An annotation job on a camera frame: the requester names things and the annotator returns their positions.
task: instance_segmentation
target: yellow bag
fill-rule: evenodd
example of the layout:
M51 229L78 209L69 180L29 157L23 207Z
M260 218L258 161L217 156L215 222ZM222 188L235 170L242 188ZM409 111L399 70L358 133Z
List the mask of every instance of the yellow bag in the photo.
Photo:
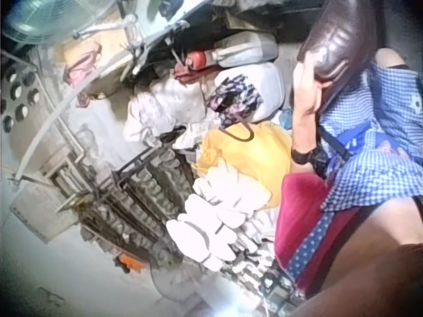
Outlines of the yellow bag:
M272 193L266 208L277 207L282 178L291 167L291 136L270 122L249 125L254 131L254 139L249 142L237 141L217 129L209 131L203 138L202 156L194 168L204 176L209 167L217 166L217 158L222 157L238 172L254 178ZM228 127L227 131L242 139L250 135L241 123Z

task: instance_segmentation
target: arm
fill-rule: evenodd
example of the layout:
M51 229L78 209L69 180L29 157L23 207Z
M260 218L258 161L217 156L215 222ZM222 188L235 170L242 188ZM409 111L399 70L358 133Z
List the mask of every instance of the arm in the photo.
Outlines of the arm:
M308 153L317 146L316 115L292 116L292 147L299 153ZM315 173L311 163L300 165L291 159L291 173Z
M314 59L306 53L304 64L293 71L294 107L292 116L292 149L296 153L310 153L317 147L316 111L321 106L322 89L330 83L315 80ZM291 159L291 173L315 173L311 163L297 164Z

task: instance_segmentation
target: electric fan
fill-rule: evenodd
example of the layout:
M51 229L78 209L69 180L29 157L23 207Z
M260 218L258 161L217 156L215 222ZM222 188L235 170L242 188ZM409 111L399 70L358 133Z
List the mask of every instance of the electric fan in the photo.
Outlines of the electric fan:
M3 34L23 44L49 44L94 24L116 0L18 0L6 16Z

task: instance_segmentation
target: plastic jug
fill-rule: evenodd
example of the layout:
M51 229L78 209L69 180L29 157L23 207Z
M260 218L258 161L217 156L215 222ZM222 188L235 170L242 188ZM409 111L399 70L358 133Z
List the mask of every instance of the plastic jug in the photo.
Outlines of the plastic jug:
M185 63L196 71L217 64L229 68L270 61L278 54L273 34L244 31L216 42L212 50L188 53Z

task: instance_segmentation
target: orange object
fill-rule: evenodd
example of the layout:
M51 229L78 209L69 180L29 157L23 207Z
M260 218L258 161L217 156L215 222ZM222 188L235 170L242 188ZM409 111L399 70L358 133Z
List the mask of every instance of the orange object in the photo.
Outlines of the orange object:
M128 269L132 269L137 273L141 273L141 269L144 267L140 261L123 253L119 256L119 260L125 264Z

